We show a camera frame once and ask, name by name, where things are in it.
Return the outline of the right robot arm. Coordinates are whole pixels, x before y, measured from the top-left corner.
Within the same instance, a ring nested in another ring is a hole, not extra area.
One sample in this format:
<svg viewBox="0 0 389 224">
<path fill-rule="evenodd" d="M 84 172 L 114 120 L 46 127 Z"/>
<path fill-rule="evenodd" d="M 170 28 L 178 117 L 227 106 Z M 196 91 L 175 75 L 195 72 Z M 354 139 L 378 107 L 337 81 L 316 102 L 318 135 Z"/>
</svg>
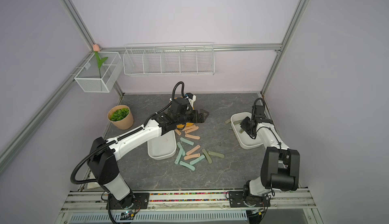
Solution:
<svg viewBox="0 0 389 224">
<path fill-rule="evenodd" d="M 241 129 L 251 140 L 260 139 L 266 147 L 260 176 L 244 185 L 243 199 L 248 206 L 255 206 L 265 198 L 275 196 L 275 190 L 298 189 L 300 154 L 289 148 L 277 134 L 274 123 L 265 115 L 266 103 L 257 98 L 251 116 L 240 123 Z"/>
</svg>

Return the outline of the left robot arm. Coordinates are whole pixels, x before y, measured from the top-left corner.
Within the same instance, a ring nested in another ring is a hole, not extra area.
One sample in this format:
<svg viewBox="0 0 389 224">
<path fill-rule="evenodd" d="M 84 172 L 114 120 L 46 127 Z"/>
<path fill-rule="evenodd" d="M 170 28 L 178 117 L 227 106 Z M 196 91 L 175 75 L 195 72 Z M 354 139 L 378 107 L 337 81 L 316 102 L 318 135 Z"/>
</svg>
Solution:
<svg viewBox="0 0 389 224">
<path fill-rule="evenodd" d="M 192 93 L 182 89 L 181 95 L 175 97 L 178 86 L 184 87 L 184 83 L 178 82 L 169 103 L 148 116 L 139 127 L 117 137 L 95 139 L 90 153 L 72 171 L 71 183 L 96 182 L 122 206 L 131 206 L 133 192 L 122 178 L 117 161 L 143 143 L 176 130 L 179 125 L 204 123 L 209 116 L 208 111 L 193 108 L 196 96 Z"/>
</svg>

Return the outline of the pink knife top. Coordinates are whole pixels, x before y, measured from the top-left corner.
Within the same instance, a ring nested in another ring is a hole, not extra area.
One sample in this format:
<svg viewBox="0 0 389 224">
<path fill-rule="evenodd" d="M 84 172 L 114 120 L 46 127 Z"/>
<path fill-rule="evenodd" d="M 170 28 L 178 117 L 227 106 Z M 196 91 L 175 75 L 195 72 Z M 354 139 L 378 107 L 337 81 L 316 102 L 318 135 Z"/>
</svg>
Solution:
<svg viewBox="0 0 389 224">
<path fill-rule="evenodd" d="M 192 128 L 195 128 L 196 127 L 196 125 L 191 125 L 191 126 L 188 126 L 188 127 L 184 127 L 183 129 L 182 129 L 182 131 L 186 131 L 186 130 L 190 130 L 190 129 L 192 129 Z"/>
</svg>

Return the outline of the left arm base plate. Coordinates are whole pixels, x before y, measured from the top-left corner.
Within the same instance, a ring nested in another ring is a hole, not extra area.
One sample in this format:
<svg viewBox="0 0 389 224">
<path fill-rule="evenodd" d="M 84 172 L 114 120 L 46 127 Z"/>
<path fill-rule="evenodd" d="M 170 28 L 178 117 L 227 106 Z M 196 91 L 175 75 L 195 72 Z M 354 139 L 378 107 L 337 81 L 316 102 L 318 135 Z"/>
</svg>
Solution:
<svg viewBox="0 0 389 224">
<path fill-rule="evenodd" d="M 150 193 L 132 193 L 123 200 L 117 200 L 112 194 L 108 195 L 108 203 L 111 210 L 120 209 L 147 209 L 150 200 Z"/>
</svg>

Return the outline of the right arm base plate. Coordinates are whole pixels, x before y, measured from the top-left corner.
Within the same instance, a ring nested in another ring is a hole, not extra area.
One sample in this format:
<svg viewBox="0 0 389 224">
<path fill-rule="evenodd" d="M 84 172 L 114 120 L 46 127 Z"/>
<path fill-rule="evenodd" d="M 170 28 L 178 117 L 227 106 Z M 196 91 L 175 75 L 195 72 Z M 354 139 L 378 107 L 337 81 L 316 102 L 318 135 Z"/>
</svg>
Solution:
<svg viewBox="0 0 389 224">
<path fill-rule="evenodd" d="M 243 191 L 227 191 L 225 197 L 232 208 L 243 207 L 269 207 L 270 196 L 252 196 Z"/>
</svg>

